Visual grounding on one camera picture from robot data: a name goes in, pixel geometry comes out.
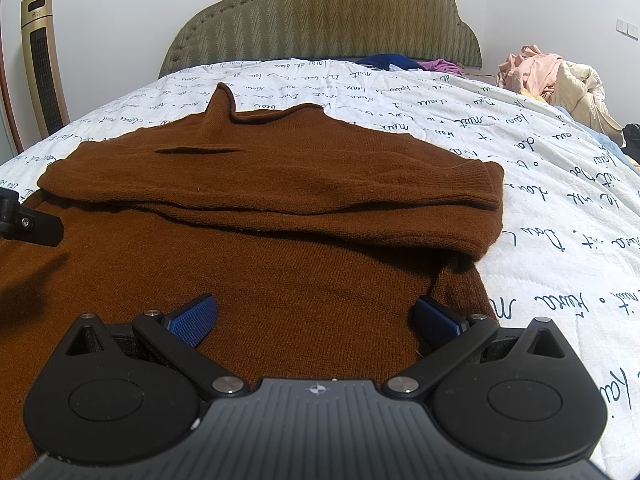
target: purple clothing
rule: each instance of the purple clothing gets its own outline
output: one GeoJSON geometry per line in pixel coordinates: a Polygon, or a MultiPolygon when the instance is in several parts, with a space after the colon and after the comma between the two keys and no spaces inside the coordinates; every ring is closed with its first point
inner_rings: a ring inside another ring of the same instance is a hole
{"type": "Polygon", "coordinates": [[[446,72],[448,74],[462,75],[462,70],[455,63],[445,61],[444,59],[436,59],[435,61],[417,61],[427,72],[446,72]]]}

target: blue gripper pad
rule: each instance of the blue gripper pad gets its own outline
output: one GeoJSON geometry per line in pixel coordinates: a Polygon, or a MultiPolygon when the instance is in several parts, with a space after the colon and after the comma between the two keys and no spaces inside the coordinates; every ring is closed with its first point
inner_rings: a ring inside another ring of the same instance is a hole
{"type": "Polygon", "coordinates": [[[187,345],[195,347],[216,324],[216,300],[201,294],[162,319],[162,325],[187,345]]]}
{"type": "Polygon", "coordinates": [[[469,328],[465,318],[429,296],[421,296],[415,302],[414,323],[420,335],[433,349],[446,345],[469,328]]]}

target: triangular cutout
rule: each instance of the triangular cutout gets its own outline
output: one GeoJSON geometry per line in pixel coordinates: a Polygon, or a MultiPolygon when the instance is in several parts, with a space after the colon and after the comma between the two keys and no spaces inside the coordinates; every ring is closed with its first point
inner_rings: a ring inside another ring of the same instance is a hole
{"type": "Polygon", "coordinates": [[[66,355],[94,354],[101,351],[102,345],[100,344],[98,335],[95,333],[94,327],[83,326],[78,330],[78,334],[76,334],[73,342],[66,350],[66,355]]]}
{"type": "Polygon", "coordinates": [[[529,348],[529,353],[533,355],[555,357],[556,359],[564,357],[564,352],[560,348],[556,338],[546,328],[538,330],[536,338],[533,340],[533,344],[529,348]]]}

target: metal screw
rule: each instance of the metal screw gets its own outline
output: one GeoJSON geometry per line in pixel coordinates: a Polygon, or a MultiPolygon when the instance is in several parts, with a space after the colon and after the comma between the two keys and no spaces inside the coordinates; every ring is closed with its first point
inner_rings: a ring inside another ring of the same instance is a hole
{"type": "Polygon", "coordinates": [[[218,377],[211,383],[211,386],[221,394],[234,394],[244,387],[244,381],[240,377],[218,377]]]}
{"type": "Polygon", "coordinates": [[[399,394],[410,394],[418,389],[418,381],[411,377],[403,377],[396,376],[391,377],[387,382],[386,386],[393,392],[397,392],[399,394]]]}

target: light blue fabric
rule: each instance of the light blue fabric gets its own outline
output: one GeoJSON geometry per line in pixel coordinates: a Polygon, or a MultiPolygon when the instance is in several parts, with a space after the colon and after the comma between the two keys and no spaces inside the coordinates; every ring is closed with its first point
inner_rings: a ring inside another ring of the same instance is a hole
{"type": "Polygon", "coordinates": [[[622,150],[620,150],[620,147],[615,142],[613,142],[613,140],[609,139],[609,137],[607,137],[605,134],[601,134],[600,132],[592,130],[588,126],[585,126],[584,124],[580,124],[578,121],[575,121],[574,118],[571,117],[569,112],[567,112],[561,106],[556,106],[555,108],[557,108],[567,117],[569,117],[581,130],[587,132],[588,134],[590,134],[591,137],[593,137],[600,144],[602,144],[607,150],[609,150],[611,155],[615,155],[617,158],[620,159],[620,162],[630,167],[632,170],[636,172],[636,174],[640,175],[640,171],[638,171],[638,168],[636,168],[631,162],[629,162],[629,159],[626,158],[626,155],[622,153],[622,150]]]}

